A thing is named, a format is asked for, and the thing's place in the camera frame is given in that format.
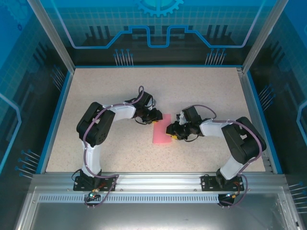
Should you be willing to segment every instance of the blue enclosure wall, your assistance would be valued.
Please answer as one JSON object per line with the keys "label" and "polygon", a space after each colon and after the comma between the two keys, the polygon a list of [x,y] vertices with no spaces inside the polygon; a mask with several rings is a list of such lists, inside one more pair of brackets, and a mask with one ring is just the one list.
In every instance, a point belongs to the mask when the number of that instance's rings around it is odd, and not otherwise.
{"label": "blue enclosure wall", "polygon": [[[250,69],[282,170],[290,185],[303,181],[304,186],[307,185],[306,9],[306,1],[288,2]],[[305,200],[301,201],[298,207],[306,206]]]}
{"label": "blue enclosure wall", "polygon": [[[0,31],[0,228],[10,230],[45,144],[67,69],[27,1],[0,1]],[[28,150],[38,156],[27,156]]]}
{"label": "blue enclosure wall", "polygon": [[275,0],[42,0],[75,65],[241,65]]}

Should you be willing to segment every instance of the beige work surface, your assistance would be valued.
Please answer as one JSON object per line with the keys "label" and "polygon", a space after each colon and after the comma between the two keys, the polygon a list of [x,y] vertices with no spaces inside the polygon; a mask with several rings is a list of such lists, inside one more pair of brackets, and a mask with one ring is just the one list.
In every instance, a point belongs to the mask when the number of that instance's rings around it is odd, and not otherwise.
{"label": "beige work surface", "polygon": [[[74,172],[82,167],[83,150],[76,126],[92,102],[116,104],[138,95],[138,87],[156,99],[172,120],[183,108],[204,104],[217,119],[249,118],[236,68],[112,68],[76,69],[47,165],[47,172]],[[210,111],[197,108],[202,118]],[[153,125],[134,119],[114,122],[103,143],[100,163],[104,172],[215,172],[230,157],[223,138],[199,137],[187,143],[173,140],[153,144]],[[262,159],[247,171],[264,171]]]}

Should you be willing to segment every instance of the robotic arm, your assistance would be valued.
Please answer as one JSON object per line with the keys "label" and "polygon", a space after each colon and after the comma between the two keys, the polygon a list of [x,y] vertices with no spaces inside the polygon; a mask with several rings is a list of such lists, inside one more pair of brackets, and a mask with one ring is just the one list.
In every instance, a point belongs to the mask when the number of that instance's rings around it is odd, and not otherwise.
{"label": "robotic arm", "polygon": [[[137,117],[142,119],[143,124],[150,124],[154,121],[162,120],[162,113],[155,108],[156,101],[154,98],[147,92],[143,92],[143,94],[140,92],[138,98],[139,97],[141,98],[137,103],[130,104],[136,100],[136,98],[133,98],[125,101],[121,106],[114,106],[106,110],[89,130],[85,139],[87,142],[86,163],[88,169],[94,174],[101,174],[99,159],[102,150],[102,143],[107,138],[113,122],[121,119]],[[90,124],[93,122],[93,119],[107,107],[108,105],[101,105],[97,102],[90,105],[77,125],[77,132],[79,133],[79,138],[81,140],[83,140],[84,134]],[[93,188],[97,188],[100,186],[100,184],[102,184],[102,181],[99,178],[95,178],[87,170],[84,163],[82,169],[80,170],[80,177],[85,190],[92,190]]]}
{"label": "robotic arm", "polygon": [[[241,117],[236,121],[250,129],[260,141],[262,150],[266,149],[263,138],[246,117]],[[226,189],[229,184],[232,184],[236,175],[245,169],[248,166],[248,161],[257,157],[260,151],[258,143],[247,130],[231,122],[220,123],[211,118],[202,119],[194,106],[177,114],[177,121],[167,127],[166,133],[175,139],[185,141],[188,140],[190,134],[197,135],[197,137],[225,138],[231,157],[216,172],[214,182],[219,185],[220,189]]]}

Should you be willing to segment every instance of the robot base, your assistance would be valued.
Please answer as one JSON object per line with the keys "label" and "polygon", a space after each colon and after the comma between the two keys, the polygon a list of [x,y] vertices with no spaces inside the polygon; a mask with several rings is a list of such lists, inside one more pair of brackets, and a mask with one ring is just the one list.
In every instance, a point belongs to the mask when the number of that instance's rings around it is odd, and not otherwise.
{"label": "robot base", "polygon": [[218,182],[216,181],[216,176],[204,175],[201,177],[201,190],[203,192],[219,192],[219,191],[230,191],[235,192],[238,191],[238,187],[235,183],[239,183],[240,192],[244,191],[244,185],[242,177],[234,177],[233,179],[227,181],[227,184],[224,185],[223,189],[220,187]]}
{"label": "robot base", "polygon": [[93,189],[99,188],[99,191],[109,191],[115,178],[101,179],[97,177],[90,177],[80,170],[80,176],[76,176],[73,185],[74,191],[92,191]]}

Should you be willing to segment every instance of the pink block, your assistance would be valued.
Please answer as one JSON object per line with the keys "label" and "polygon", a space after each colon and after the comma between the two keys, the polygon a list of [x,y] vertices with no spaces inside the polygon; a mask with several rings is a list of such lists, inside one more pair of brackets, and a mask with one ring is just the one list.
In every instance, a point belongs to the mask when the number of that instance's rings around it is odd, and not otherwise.
{"label": "pink block", "polygon": [[172,142],[172,137],[166,134],[166,128],[172,123],[171,114],[163,114],[163,120],[154,123],[153,144]]}

